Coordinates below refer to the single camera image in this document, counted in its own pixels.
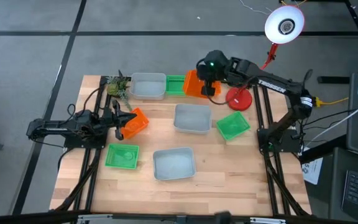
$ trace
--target wooden tabletop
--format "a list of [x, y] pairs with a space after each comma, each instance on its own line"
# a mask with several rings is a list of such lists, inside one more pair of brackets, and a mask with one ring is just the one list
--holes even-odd
[[[81, 110], [86, 97], [99, 86], [99, 75], [85, 75], [76, 108]], [[223, 85], [217, 101], [224, 101], [228, 87]], [[262, 91], [260, 100], [264, 111]], [[278, 121], [286, 112], [285, 97], [269, 91], [273, 118]], [[96, 94], [86, 105], [93, 110]], [[179, 133], [173, 127], [177, 103], [209, 105], [213, 127], [206, 135]], [[133, 100], [150, 123], [132, 139], [118, 141], [114, 130], [109, 132], [107, 144], [140, 146], [136, 170], [125, 170], [104, 165], [107, 150], [101, 153], [96, 179], [92, 212], [212, 215], [229, 210], [233, 215], [272, 215], [265, 164], [258, 151], [256, 129], [257, 113], [254, 102], [242, 112], [251, 129], [232, 141], [225, 141], [216, 129], [216, 121], [233, 113], [228, 106], [218, 106], [206, 99], [166, 96], [164, 100]], [[121, 109], [127, 111], [124, 103]], [[196, 175], [192, 178], [159, 181], [154, 178], [153, 153], [162, 149], [191, 147], [194, 150]], [[74, 149], [62, 160], [50, 208], [59, 206], [73, 190], [80, 175], [84, 149]], [[301, 165], [290, 153], [281, 153], [285, 183], [304, 210], [311, 213]], [[88, 186], [83, 191], [81, 208], [85, 206]], [[282, 212], [280, 191], [276, 186], [279, 210]]]

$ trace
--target black cable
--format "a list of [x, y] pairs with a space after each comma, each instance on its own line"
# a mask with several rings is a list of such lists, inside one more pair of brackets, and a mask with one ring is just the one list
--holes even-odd
[[305, 132], [304, 132], [304, 129], [303, 127], [305, 126], [303, 124], [303, 119], [301, 121], [298, 121], [299, 123], [299, 128], [300, 128], [300, 131], [299, 131], [299, 135], [300, 135], [300, 138], [299, 138], [299, 143], [300, 143], [300, 147], [301, 147], [301, 152], [303, 152], [303, 148], [305, 147], [305, 141], [303, 140], [303, 137], [305, 136]]
[[303, 77], [302, 89], [305, 89], [306, 81], [310, 78], [313, 73], [313, 69], [309, 69]]
[[339, 114], [343, 114], [343, 113], [347, 113], [347, 112], [352, 112], [352, 111], [356, 111], [356, 110], [357, 109], [345, 110], [345, 111], [341, 111], [341, 112], [334, 113], [334, 114], [331, 114], [331, 115], [323, 116], [322, 118], [319, 118], [319, 119], [316, 119], [314, 121], [310, 121], [309, 123], [304, 124], [304, 126], [309, 125], [309, 124], [313, 124], [314, 122], [317, 122], [317, 121], [319, 121], [321, 119], [326, 119], [326, 118], [329, 118], [329, 117], [332, 117], [332, 116], [335, 116], [335, 115], [339, 115]]
[[237, 93], [235, 93], [230, 99], [226, 100], [223, 103], [215, 102], [214, 100], [212, 100], [211, 96], [209, 96], [207, 93], [205, 93], [205, 95], [210, 100], [210, 102], [212, 102], [213, 104], [215, 104], [215, 105], [225, 105], [225, 104], [228, 104], [230, 101], [234, 100], [238, 96], [238, 94], [243, 90], [245, 90], [245, 87], [244, 86], [240, 87], [240, 89], [238, 89]]
[[[259, 151], [259, 153], [262, 155], [262, 156], [264, 156], [264, 154], [261, 152], [261, 151]], [[270, 153], [269, 153], [270, 154]], [[269, 156], [269, 158], [271, 158], [271, 157], [273, 157], [274, 155], [271, 155], [271, 156]]]
[[84, 108], [82, 109], [81, 113], [77, 115], [77, 117], [80, 117], [80, 116], [84, 113], [85, 108], [86, 108], [86, 103], [88, 102], [88, 100], [90, 100], [90, 98], [91, 98], [91, 96], [93, 95], [93, 93], [96, 93], [96, 92], [99, 91], [102, 87], [104, 87], [104, 86], [101, 86], [101, 87], [99, 87], [99, 88], [93, 90], [92, 93], [89, 94], [89, 96], [86, 98], [86, 100], [85, 100], [85, 102], [84, 102]]
[[334, 122], [332, 122], [331, 124], [329, 124], [329, 126], [328, 127], [320, 127], [320, 126], [314, 126], [314, 127], [310, 127], [310, 128], [305, 128], [304, 129], [304, 131], [305, 130], [309, 130], [309, 129], [312, 129], [312, 128], [321, 128], [321, 129], [327, 129], [327, 128], [330, 128], [333, 124], [335, 124], [335, 123], [337, 123], [337, 122], [340, 122], [340, 121], [342, 121], [341, 119], [340, 120], [337, 120], [337, 121], [334, 121]]
[[65, 154], [69, 153], [72, 149], [67, 149], [67, 151], [65, 151], [60, 157], [59, 157], [59, 161], [57, 162], [57, 171], [59, 172], [60, 170], [60, 163], [62, 162], [63, 157], [65, 156]]
[[[73, 112], [71, 113], [70, 112], [70, 107], [71, 106], [73, 106], [73, 108], [74, 108], [74, 110], [73, 110]], [[65, 123], [67, 123], [70, 119], [72, 119], [72, 117], [74, 116], [74, 114], [75, 114], [75, 105], [73, 104], [73, 103], [70, 103], [68, 106], [67, 106], [67, 113], [70, 115], [70, 117], [69, 118], [67, 118], [67, 120], [65, 120], [63, 123], [61, 123], [61, 124], [59, 124], [59, 125], [62, 125], [62, 124], [65, 124]]]
[[198, 65], [204, 60], [205, 58], [199, 59], [197, 64], [196, 64], [196, 69], [198, 68]]
[[48, 145], [48, 146], [60, 147], [60, 148], [64, 149], [63, 146], [59, 146], [59, 145], [55, 145], [55, 144], [50, 144], [50, 143], [46, 143], [46, 142], [40, 142], [40, 141], [37, 141], [37, 140], [33, 140], [33, 142], [40, 143], [40, 144], [45, 144], [45, 145]]

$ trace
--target power cord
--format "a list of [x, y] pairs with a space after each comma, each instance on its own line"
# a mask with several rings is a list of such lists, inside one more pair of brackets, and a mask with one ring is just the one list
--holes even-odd
[[245, 90], [246, 86], [247, 86], [248, 82], [246, 84], [244, 84], [244, 86], [240, 87], [238, 90], [237, 90], [237, 93], [234, 94], [230, 99], [226, 100], [225, 102], [223, 103], [218, 103], [218, 102], [215, 102], [214, 100], [212, 100], [211, 96], [209, 96], [207, 93], [205, 93], [206, 97], [210, 100], [210, 102], [212, 102], [213, 104], [215, 105], [225, 105], [225, 104], [228, 104], [230, 101], [236, 99], [236, 97], [239, 95], [239, 93], [243, 90]]
[[342, 122], [344, 122], [345, 120], [349, 119], [350, 117], [352, 117], [353, 115], [355, 115], [358, 112], [358, 109], [355, 110], [355, 112], [351, 113], [349, 116], [345, 117], [344, 119], [342, 119], [340, 122], [336, 123], [334, 126], [331, 126], [330, 128], [324, 130], [322, 133], [318, 134], [317, 136], [315, 136], [311, 141], [314, 141], [316, 138], [320, 137], [321, 135], [323, 135], [324, 133], [328, 132], [329, 130], [331, 130], [332, 128], [335, 128], [336, 126], [340, 125]]
[[347, 113], [347, 112], [353, 112], [353, 111], [355, 111], [355, 110], [357, 110], [357, 109], [345, 110], [345, 111], [337, 112], [337, 113], [330, 114], [330, 115], [327, 115], [327, 116], [323, 116], [322, 118], [318, 118], [318, 119], [316, 119], [316, 120], [314, 120], [314, 121], [310, 121], [309, 123], [306, 123], [305, 126], [306, 126], [306, 125], [309, 125], [309, 124], [313, 124], [313, 123], [315, 123], [315, 122], [317, 122], [317, 121], [320, 121], [320, 120], [322, 120], [322, 119], [330, 118], [330, 117], [332, 117], [332, 116], [336, 116], [336, 115], [343, 114], [343, 113]]
[[337, 122], [340, 122], [340, 121], [341, 121], [341, 120], [334, 121], [334, 122], [332, 122], [331, 124], [329, 124], [328, 127], [314, 126], [314, 127], [310, 127], [310, 128], [305, 128], [304, 131], [309, 130], [309, 129], [312, 129], [312, 128], [327, 129], [327, 128], [330, 128], [333, 124], [335, 124], [335, 123], [337, 123]]
[[[71, 107], [71, 106], [74, 108], [73, 112], [70, 112], [70, 107]], [[73, 103], [70, 103], [70, 104], [67, 106], [67, 113], [68, 113], [68, 115], [70, 115], [70, 117], [67, 118], [67, 120], [65, 120], [62, 124], [67, 123], [70, 119], [72, 119], [72, 117], [74, 117], [74, 114], [75, 114], [75, 105], [74, 105]]]
[[346, 97], [346, 98], [343, 98], [343, 99], [341, 99], [341, 100], [336, 100], [336, 101], [334, 101], [334, 102], [328, 102], [328, 103], [327, 103], [327, 102], [321, 101], [318, 97], [315, 97], [315, 98], [313, 99], [313, 101], [315, 101], [316, 106], [319, 108], [319, 107], [321, 107], [321, 105], [334, 105], [334, 104], [337, 104], [337, 103], [346, 101], [346, 100], [348, 100], [348, 99], [349, 99], [349, 97]]
[[305, 2], [307, 2], [307, 0], [303, 0], [301, 3], [299, 3], [299, 4], [298, 4], [298, 7], [299, 7], [301, 4], [305, 3]]
[[46, 143], [46, 142], [40, 142], [40, 141], [37, 141], [37, 140], [33, 140], [33, 142], [36, 142], [36, 143], [39, 143], [39, 144], [44, 144], [44, 145], [47, 145], [47, 146], [55, 146], [55, 147], [59, 147], [59, 148], [64, 149], [63, 146], [59, 146], [59, 145], [55, 145], [55, 144], [50, 144], [50, 143]]
[[87, 104], [88, 100], [90, 100], [90, 98], [92, 97], [92, 95], [93, 95], [94, 93], [96, 93], [97, 91], [99, 91], [100, 89], [102, 89], [103, 87], [104, 87], [104, 86], [101, 86], [101, 87], [99, 87], [99, 88], [93, 90], [92, 93], [89, 94], [89, 96], [86, 98], [86, 100], [85, 100], [85, 102], [84, 102], [84, 108], [82, 109], [81, 113], [77, 115], [77, 117], [80, 117], [80, 116], [84, 113], [85, 108], [86, 108], [86, 104]]
[[250, 9], [251, 11], [253, 12], [259, 12], [259, 13], [262, 13], [262, 14], [265, 14], [265, 15], [270, 15], [270, 13], [266, 13], [266, 12], [263, 12], [263, 11], [260, 11], [260, 10], [255, 10], [253, 9], [252, 7], [250, 6], [247, 6], [246, 4], [244, 4], [244, 2], [242, 0], [240, 0], [241, 4], [244, 6], [244, 7], [247, 7], [248, 9]]
[[303, 119], [301, 121], [298, 121], [298, 123], [299, 123], [299, 129], [300, 129], [299, 130], [299, 136], [300, 136], [299, 143], [300, 143], [300, 147], [301, 147], [301, 152], [303, 152], [303, 148], [305, 147], [305, 141], [303, 140], [303, 137], [305, 136], [305, 132], [304, 132], [303, 127], [305, 125], [303, 124]]
[[[264, 156], [264, 154], [263, 154], [261, 151], [259, 151], [259, 154], [261, 154], [262, 156]], [[269, 153], [269, 155], [270, 155], [270, 153]], [[271, 156], [269, 156], [269, 158], [271, 158], [271, 157], [273, 157], [273, 156], [274, 156], [274, 154], [271, 155]]]

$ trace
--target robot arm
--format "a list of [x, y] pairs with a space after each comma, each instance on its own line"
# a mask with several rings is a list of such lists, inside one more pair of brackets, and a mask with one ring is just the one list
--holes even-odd
[[136, 114], [121, 111], [119, 103], [116, 100], [111, 101], [109, 96], [102, 117], [90, 110], [83, 110], [66, 121], [36, 119], [30, 122], [26, 135], [33, 141], [51, 134], [61, 135], [66, 138], [65, 147], [86, 147], [88, 144], [99, 143], [98, 139], [113, 127], [116, 128], [116, 138], [123, 140], [121, 128], [135, 117]]
[[197, 63], [197, 76], [205, 82], [201, 93], [213, 96], [215, 89], [212, 83], [226, 81], [229, 86], [246, 88], [251, 85], [262, 85], [286, 95], [291, 104], [288, 113], [277, 123], [273, 123], [263, 134], [264, 143], [279, 144], [283, 132], [299, 119], [308, 118], [313, 107], [309, 91], [305, 89], [306, 74], [303, 83], [293, 82], [261, 70], [256, 64], [239, 58], [227, 59], [220, 50], [214, 50]]

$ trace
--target green bowl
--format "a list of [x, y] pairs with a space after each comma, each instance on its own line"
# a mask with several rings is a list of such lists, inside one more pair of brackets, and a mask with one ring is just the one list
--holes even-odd
[[219, 129], [223, 138], [227, 141], [234, 139], [236, 136], [250, 129], [249, 123], [240, 111], [234, 112], [233, 114], [217, 121], [216, 127]]
[[105, 166], [122, 169], [136, 169], [139, 146], [110, 144]]

